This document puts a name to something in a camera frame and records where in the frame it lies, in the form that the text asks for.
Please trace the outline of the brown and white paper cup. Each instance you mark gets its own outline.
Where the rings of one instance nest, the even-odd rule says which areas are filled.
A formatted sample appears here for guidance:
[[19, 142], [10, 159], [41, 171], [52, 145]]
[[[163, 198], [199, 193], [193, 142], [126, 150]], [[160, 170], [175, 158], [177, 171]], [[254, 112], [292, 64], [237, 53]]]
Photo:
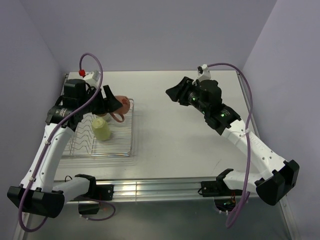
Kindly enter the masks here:
[[110, 122], [112, 117], [109, 113], [106, 114], [100, 114], [98, 115], [98, 117], [102, 118], [103, 120], [105, 120], [106, 122]]

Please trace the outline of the orange ceramic mug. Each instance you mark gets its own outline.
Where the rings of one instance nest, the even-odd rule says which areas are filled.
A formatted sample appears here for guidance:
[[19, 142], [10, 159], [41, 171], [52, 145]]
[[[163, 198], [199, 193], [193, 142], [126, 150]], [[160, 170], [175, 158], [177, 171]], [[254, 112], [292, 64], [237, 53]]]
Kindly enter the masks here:
[[131, 103], [129, 98], [124, 95], [116, 95], [115, 98], [122, 104], [122, 107], [110, 113], [110, 115], [116, 122], [122, 123], [125, 120], [125, 114], [130, 110]]

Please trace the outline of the yellow-green ceramic mug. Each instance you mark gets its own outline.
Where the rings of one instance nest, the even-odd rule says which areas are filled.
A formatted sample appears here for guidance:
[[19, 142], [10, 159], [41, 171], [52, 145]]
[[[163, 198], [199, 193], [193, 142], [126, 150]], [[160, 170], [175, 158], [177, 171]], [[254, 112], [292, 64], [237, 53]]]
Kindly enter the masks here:
[[98, 141], [106, 141], [111, 136], [108, 123], [101, 117], [97, 117], [92, 121], [91, 130]]

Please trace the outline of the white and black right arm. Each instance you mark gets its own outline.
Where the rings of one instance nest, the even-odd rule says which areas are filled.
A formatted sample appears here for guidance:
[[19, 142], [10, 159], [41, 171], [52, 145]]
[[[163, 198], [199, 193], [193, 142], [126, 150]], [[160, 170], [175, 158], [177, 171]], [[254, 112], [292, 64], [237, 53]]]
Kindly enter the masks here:
[[176, 86], [167, 89], [166, 94], [173, 102], [196, 108], [211, 129], [250, 158], [258, 173], [249, 174], [248, 192], [274, 206], [295, 187], [300, 170], [298, 163], [285, 160], [246, 129], [240, 115], [223, 103], [222, 90], [216, 80], [194, 81], [184, 77]]

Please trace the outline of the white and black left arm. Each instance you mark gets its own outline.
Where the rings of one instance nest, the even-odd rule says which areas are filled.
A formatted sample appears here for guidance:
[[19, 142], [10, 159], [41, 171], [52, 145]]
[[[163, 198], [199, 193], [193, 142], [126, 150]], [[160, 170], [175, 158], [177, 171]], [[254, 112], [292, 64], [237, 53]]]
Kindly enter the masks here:
[[101, 115], [122, 107], [110, 87], [89, 86], [83, 79], [69, 79], [64, 83], [63, 95], [48, 111], [44, 135], [34, 161], [19, 186], [11, 186], [7, 197], [25, 212], [56, 218], [65, 203], [96, 197], [96, 178], [77, 174], [72, 180], [54, 185], [60, 160], [78, 124], [86, 114]]

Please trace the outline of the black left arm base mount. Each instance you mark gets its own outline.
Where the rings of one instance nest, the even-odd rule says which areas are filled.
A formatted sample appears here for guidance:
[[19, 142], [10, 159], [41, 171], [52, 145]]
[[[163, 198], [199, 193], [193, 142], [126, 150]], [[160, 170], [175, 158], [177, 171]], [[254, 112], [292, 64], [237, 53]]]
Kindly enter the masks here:
[[99, 210], [107, 206], [105, 202], [113, 199], [113, 194], [113, 184], [98, 184], [91, 195], [80, 195], [69, 201], [69, 203], [77, 203], [80, 215], [96, 215]]

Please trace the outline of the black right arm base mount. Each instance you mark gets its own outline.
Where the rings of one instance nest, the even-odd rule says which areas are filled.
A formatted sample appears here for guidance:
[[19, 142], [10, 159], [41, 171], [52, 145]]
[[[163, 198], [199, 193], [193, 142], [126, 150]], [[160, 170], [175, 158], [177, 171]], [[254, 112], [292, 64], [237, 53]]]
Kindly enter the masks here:
[[230, 212], [235, 208], [237, 204], [236, 197], [242, 195], [242, 190], [229, 189], [222, 180], [212, 180], [202, 181], [197, 193], [204, 198], [225, 197], [214, 200], [214, 204], [219, 211]]

